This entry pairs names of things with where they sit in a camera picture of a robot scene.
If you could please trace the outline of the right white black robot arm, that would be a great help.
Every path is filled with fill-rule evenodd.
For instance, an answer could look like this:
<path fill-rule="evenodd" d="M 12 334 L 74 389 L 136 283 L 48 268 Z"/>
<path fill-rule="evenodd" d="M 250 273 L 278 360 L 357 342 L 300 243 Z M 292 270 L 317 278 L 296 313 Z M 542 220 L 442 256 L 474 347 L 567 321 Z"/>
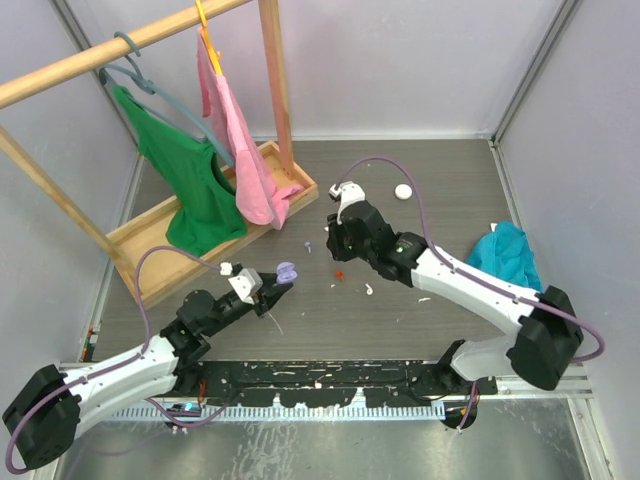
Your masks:
<path fill-rule="evenodd" d="M 394 231 L 368 201 L 329 215 L 327 227 L 334 260 L 361 259 L 382 278 L 443 297 L 500 330 L 490 340 L 450 345 L 436 367 L 449 393 L 503 375 L 552 391 L 583 342 L 582 330 L 567 318 L 573 307 L 564 291 L 537 292 L 465 266 L 420 235 Z"/>

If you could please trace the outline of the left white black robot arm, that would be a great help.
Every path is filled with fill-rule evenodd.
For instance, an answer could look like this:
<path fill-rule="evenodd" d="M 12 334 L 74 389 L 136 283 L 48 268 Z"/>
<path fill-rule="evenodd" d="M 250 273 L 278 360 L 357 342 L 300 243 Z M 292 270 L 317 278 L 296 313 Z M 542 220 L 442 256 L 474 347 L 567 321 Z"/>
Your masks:
<path fill-rule="evenodd" d="M 35 371 L 2 415 L 10 434 L 7 470 L 20 475 L 51 463 L 93 426 L 140 400 L 170 391 L 191 395 L 209 338 L 249 313 L 264 316 L 294 285 L 248 268 L 229 283 L 219 298 L 190 292 L 175 319 L 136 348 L 66 372 L 53 364 Z"/>

